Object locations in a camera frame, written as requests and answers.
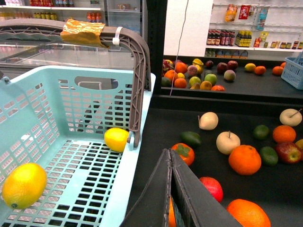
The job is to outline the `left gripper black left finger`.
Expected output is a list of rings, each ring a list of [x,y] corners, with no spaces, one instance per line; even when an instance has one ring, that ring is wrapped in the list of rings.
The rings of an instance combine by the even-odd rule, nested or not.
[[[172,179],[171,155],[164,149],[140,197],[120,224],[122,227],[167,227]]]

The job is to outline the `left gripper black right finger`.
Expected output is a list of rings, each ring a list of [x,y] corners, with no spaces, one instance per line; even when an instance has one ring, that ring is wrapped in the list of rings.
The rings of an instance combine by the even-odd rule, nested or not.
[[[170,150],[171,188],[178,227],[240,227],[211,195],[179,154]]]

